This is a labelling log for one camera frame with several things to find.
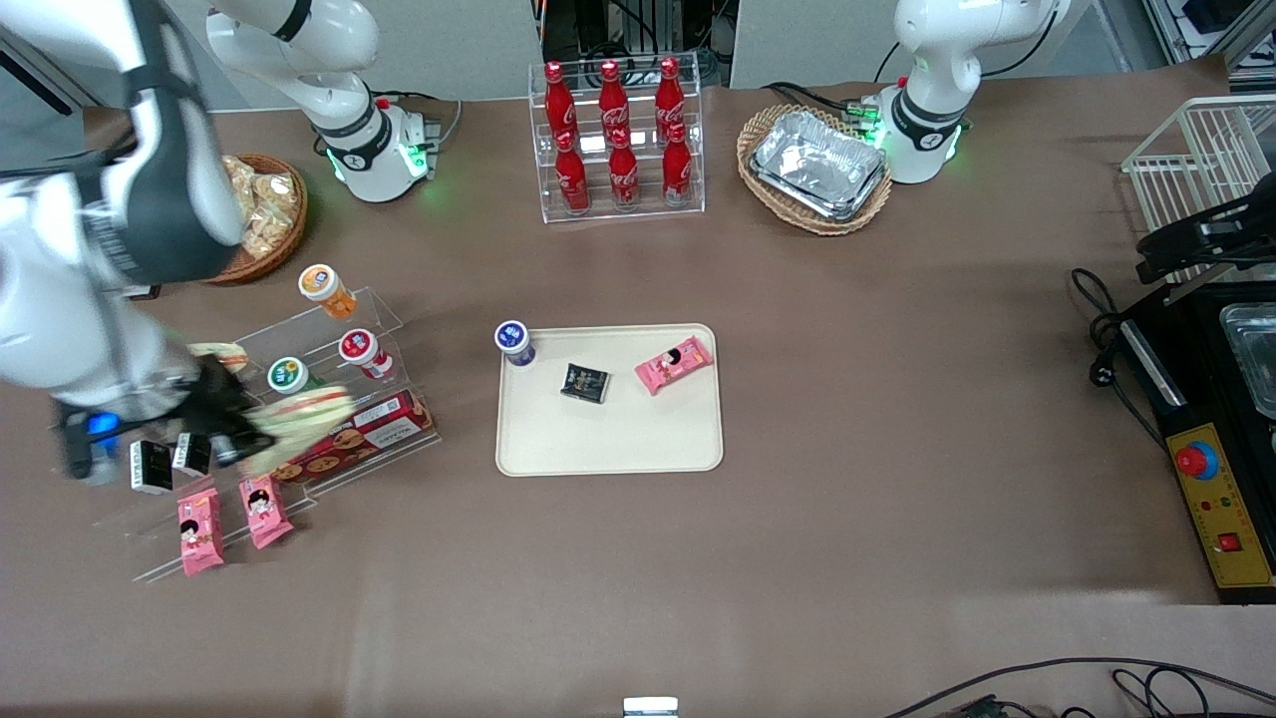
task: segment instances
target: red coca-cola bottle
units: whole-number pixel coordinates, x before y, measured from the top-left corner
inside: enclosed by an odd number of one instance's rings
[[[656,142],[669,142],[669,128],[683,124],[683,85],[678,84],[678,57],[660,61],[660,87],[656,89]]]
[[[579,131],[575,126],[575,99],[572,91],[563,84],[563,65],[556,60],[545,62],[545,116],[550,121],[550,131],[554,134],[554,143],[559,136],[568,136],[575,142]]]
[[[616,147],[611,150],[607,165],[611,168],[611,198],[620,212],[632,212],[638,207],[638,158],[629,148],[629,130],[616,135]]]
[[[686,125],[669,126],[665,145],[665,204],[684,207],[692,199],[692,150],[686,148]]]
[[[615,60],[602,61],[602,91],[598,93],[598,111],[602,112],[602,136],[607,147],[629,147],[629,97],[620,87],[620,65]]]
[[[590,210],[590,186],[584,181],[584,162],[575,153],[575,144],[570,135],[561,134],[555,138],[555,142],[559,147],[559,156],[554,161],[554,170],[559,175],[559,189],[563,191],[567,213],[583,214]]]

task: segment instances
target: red cookie box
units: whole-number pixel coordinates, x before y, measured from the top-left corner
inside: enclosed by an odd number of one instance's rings
[[[290,483],[328,478],[422,432],[434,434],[434,420],[424,402],[403,390],[333,427],[328,439],[271,476]]]

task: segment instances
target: red emergency stop button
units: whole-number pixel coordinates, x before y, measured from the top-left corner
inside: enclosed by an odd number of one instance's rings
[[[1219,474],[1219,455],[1203,441],[1193,441],[1174,453],[1174,465],[1189,477],[1208,481]]]

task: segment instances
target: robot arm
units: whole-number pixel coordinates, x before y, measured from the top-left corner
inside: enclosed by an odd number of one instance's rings
[[[379,31],[355,0],[214,0],[207,32],[222,64],[274,87],[328,145],[337,177],[366,201],[425,179],[425,121],[374,102],[355,74],[376,61]]]
[[[1071,0],[900,0],[894,32],[915,61],[902,88],[882,92],[887,162],[892,179],[921,182],[939,172],[957,140],[957,125],[979,88],[975,50],[1027,40]]]
[[[48,392],[73,476],[88,418],[124,426],[176,417],[222,439],[234,462],[272,444],[216,362],[197,361],[117,291],[216,275],[242,221],[195,89],[157,0],[0,0],[0,20],[61,56],[124,78],[137,148],[0,176],[0,379]]]

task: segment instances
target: wicker basket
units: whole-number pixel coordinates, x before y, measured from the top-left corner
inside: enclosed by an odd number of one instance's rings
[[[744,179],[744,184],[748,185],[749,189],[758,195],[758,199],[760,199],[762,203],[775,212],[781,219],[794,224],[795,227],[801,227],[809,232],[822,236],[850,233],[869,223],[869,219],[872,219],[873,216],[882,209],[882,205],[886,204],[887,196],[891,195],[889,172],[882,177],[882,181],[878,182],[873,194],[869,195],[869,198],[864,201],[864,205],[860,207],[860,210],[851,218],[850,222],[833,222],[819,216],[814,209],[798,201],[792,196],[789,196],[787,194],[762,181],[749,170],[749,156],[753,154],[753,150],[757,149],[759,144],[762,144],[762,140],[771,131],[771,128],[775,126],[776,120],[785,112],[794,112],[798,110],[806,110],[814,114],[831,128],[840,131],[845,131],[847,134],[852,131],[850,125],[833,115],[824,112],[823,110],[803,107],[801,105],[776,105],[775,107],[758,112],[752,120],[744,124],[744,129],[740,130],[740,136],[735,140],[736,168],[739,168],[740,177]]]
[[[293,207],[295,214],[292,216],[292,230],[285,235],[283,240],[279,241],[279,244],[277,244],[269,254],[262,256],[260,259],[254,259],[253,255],[245,251],[241,246],[222,273],[207,279],[207,283],[217,286],[246,283],[273,272],[279,267],[279,264],[283,263],[285,259],[291,256],[292,253],[297,250],[297,245],[301,244],[301,236],[306,231],[306,209],[310,205],[310,200],[306,196],[306,185],[301,181],[301,175],[297,173],[296,167],[283,159],[276,159],[268,154],[240,154],[239,158],[245,165],[253,167],[253,171],[256,173],[287,173],[292,177],[292,186],[297,190],[297,204]]]

